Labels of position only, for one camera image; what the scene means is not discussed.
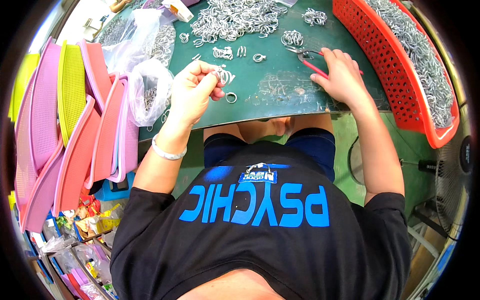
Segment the floor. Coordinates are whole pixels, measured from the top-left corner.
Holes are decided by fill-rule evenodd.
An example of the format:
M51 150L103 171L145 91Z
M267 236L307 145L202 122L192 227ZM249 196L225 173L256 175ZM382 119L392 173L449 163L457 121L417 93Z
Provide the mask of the floor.
M420 159L435 159L435 152L430 148L425 135L397 129L391 113L381 113L392 140L395 144L399 158L405 161L418 162ZM357 138L357 126L351 114L333 114L332 123L336 140L335 153L335 182L334 184L350 199L350 201L363 205L365 186L358 184L348 169L348 150ZM267 137L266 139L283 144L286 137ZM139 144L139 157L143 157L150 146L150 142ZM203 163L203 131L196 130L190 135L188 152L182 161L173 195L178 197L185 191L196 175L204 168ZM434 175L418 171L416 166L403 167L405 182L405 212L407 218L413 207L433 196ZM417 221L409 219L409 225Z

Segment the worn table surface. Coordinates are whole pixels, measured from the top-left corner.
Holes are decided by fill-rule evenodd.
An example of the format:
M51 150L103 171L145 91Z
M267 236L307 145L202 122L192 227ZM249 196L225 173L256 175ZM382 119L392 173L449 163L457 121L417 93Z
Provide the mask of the worn table surface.
M259 34L245 34L233 42L219 39L214 44L205 43L195 48L192 41L196 39L191 34L190 24L197 19L198 11L208 6L201 1L190 7L194 18L189 23L174 22L177 39L170 70L173 74L180 72L192 61L197 53L201 60L211 64L226 64L227 71L236 75L230 86L224 91L234 92L238 100L230 104L225 98L218 102L211 101L205 114L194 128L206 128L221 124L291 116L306 113L348 112L348 107L334 101L319 85L310 80L312 70L303 65L293 52L286 51L280 42L283 32L297 30L303 34L303 47L318 49L328 47L341 49L349 53L359 63L364 72L364 82L377 104L379 110L390 110L381 83L368 61L367 57L341 22L333 16L331 0L300 0L288 13L279 17L278 29L267 38L259 38ZM323 11L328 20L325 26L310 26L301 16L308 7ZM190 33L188 43L182 44L178 35ZM213 57L213 47L232 47L234 58L225 60ZM236 57L240 46L247 48L247 56ZM267 59L256 63L252 60L255 53L267 56ZM323 57L312 54L315 59L310 62L325 72L328 70ZM151 132L140 129L139 140L152 138L161 128L158 119Z

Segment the pink plastic basket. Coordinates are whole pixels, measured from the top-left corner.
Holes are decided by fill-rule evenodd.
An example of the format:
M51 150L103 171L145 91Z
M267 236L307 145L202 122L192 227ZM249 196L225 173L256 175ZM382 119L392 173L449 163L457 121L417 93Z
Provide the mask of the pink plastic basket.
M132 121L133 115L128 103L128 75L120 76L120 82L125 85L125 92L117 125L118 168L108 177L108 180L113 182L122 182L125 175L138 165L138 127Z
M105 109L112 82L108 75L107 65L103 58L102 46L99 43L87 44L83 39L77 43L82 52L82 59L87 73L87 80L92 88L94 98L96 99L100 111Z
M33 82L29 143L37 174L57 147L57 75L61 47L49 37Z
M58 137L57 147L38 176L32 190L25 214L20 222L20 230L42 232L43 224L55 198L60 165L64 154L63 139Z
M87 95L87 104L70 136L60 166L53 216L60 211L76 209L82 185L92 161L95 134L100 126L100 115L94 109L95 99Z
M37 173L33 167L30 144L28 142L28 122L30 115L30 105L32 102L33 78L36 69L33 71L32 77L28 81L22 103L20 104L17 123L15 126L15 139L17 145L17 169L15 171L15 201L17 208L23 216L24 206L28 203L33 185L37 179Z
M113 86L105 103L100 127L96 131L90 176L84 183L84 187L87 189L90 189L95 181L105 179L111 175L117 121L124 91L123 84L119 82L119 76L118 72L113 72L110 75Z

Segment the person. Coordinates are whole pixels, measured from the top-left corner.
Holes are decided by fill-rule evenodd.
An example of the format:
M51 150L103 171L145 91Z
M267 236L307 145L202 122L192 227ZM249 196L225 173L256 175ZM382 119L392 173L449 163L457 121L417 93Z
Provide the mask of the person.
M131 3L132 0L106 0L108 7L110 7L110 10L114 13L118 13L121 11L125 5L128 3Z
M214 65L173 81L168 120L133 182L110 263L120 299L398 299L411 248L402 171L358 64L323 48L329 79L360 137L364 207L333 185L330 116L204 130L205 169L170 194L192 126L225 95ZM285 145L253 141L291 128Z

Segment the pliers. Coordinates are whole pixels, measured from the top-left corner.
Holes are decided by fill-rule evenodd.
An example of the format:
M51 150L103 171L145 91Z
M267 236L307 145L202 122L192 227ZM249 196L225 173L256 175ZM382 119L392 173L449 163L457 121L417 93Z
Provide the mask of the pliers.
M309 63L307 60L313 60L313 57L310 57L308 55L309 52L313 52L313 53L316 53L318 55L321 55L323 56L324 54L321 52L321 51L316 51L316 50L308 50L308 49L297 49L293 46L290 46L290 45L286 45L285 46L285 49L287 49L288 51L292 51L292 52L295 52L299 58L299 60L304 64L306 65L307 67L309 67L310 69L314 70L316 73L320 74L322 77L328 79L328 75L323 72L322 70L320 70L319 68L315 67L314 65L312 65L311 63Z

